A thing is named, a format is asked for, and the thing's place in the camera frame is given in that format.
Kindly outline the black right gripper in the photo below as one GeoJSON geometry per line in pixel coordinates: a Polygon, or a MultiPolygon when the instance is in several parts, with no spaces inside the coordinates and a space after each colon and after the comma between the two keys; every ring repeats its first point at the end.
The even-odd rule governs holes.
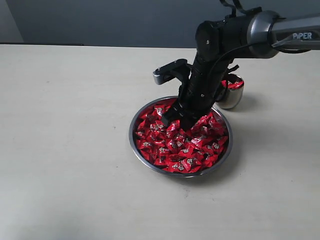
{"type": "Polygon", "coordinates": [[[184,131],[190,130],[213,106],[220,81],[233,61],[233,58],[227,56],[206,61],[197,54],[190,79],[179,94],[178,103],[173,103],[162,114],[163,125],[169,126],[180,120],[180,128],[184,131]]]}

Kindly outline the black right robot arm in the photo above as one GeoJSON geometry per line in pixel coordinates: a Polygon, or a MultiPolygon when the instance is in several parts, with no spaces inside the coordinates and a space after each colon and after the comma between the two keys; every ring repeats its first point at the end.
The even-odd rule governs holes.
{"type": "Polygon", "coordinates": [[[189,130],[218,100],[221,81],[235,59],[270,59],[279,52],[305,53],[320,48],[320,16],[284,18],[274,11],[204,21],[195,33],[192,64],[178,59],[156,69],[158,85],[178,79],[178,98],[161,117],[165,126],[178,120],[189,130]]]}

